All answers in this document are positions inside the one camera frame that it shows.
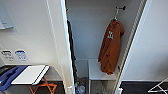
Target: orange coat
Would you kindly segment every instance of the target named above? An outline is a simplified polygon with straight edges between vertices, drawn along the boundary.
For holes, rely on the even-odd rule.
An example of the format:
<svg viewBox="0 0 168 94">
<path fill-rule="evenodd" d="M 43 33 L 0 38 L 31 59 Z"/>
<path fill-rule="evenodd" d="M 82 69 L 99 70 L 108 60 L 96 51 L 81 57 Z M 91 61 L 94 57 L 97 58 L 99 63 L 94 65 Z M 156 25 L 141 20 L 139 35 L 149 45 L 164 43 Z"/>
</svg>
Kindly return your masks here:
<svg viewBox="0 0 168 94">
<path fill-rule="evenodd" d="M 98 58 L 102 72 L 113 74 L 120 53 L 120 37 L 123 34 L 124 28 L 121 22 L 111 20 L 106 29 Z"/>
</svg>

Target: blue cloth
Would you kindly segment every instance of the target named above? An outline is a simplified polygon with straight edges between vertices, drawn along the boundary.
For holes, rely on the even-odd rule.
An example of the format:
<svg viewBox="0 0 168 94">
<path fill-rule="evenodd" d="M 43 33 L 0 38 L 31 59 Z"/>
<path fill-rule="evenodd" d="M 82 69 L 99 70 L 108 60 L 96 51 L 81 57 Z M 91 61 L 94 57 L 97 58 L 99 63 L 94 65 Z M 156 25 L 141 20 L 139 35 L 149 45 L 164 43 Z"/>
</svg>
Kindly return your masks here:
<svg viewBox="0 0 168 94">
<path fill-rule="evenodd" d="M 0 77 L 0 91 L 4 91 L 11 86 L 12 81 L 24 70 L 28 65 L 16 66 Z"/>
</svg>

